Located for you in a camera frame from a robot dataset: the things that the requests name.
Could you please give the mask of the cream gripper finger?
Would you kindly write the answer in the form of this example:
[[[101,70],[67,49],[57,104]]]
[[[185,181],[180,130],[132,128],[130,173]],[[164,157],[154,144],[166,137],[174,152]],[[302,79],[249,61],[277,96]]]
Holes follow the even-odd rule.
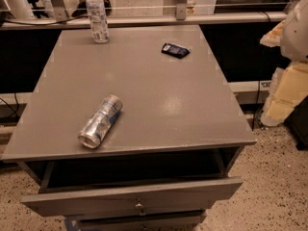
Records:
[[[293,19],[283,20],[260,40],[267,47],[279,46],[281,55],[291,60],[286,69],[277,68],[272,75],[260,118],[265,126],[281,124],[308,95],[307,39],[307,25]]]

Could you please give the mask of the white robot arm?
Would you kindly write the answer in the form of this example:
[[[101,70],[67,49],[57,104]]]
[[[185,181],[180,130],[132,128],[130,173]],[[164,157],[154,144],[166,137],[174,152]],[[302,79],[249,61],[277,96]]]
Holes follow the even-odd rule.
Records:
[[[272,127],[281,124],[308,95],[308,0],[293,5],[261,43],[280,46],[281,55],[291,61],[286,69],[277,68],[271,78],[260,120]]]

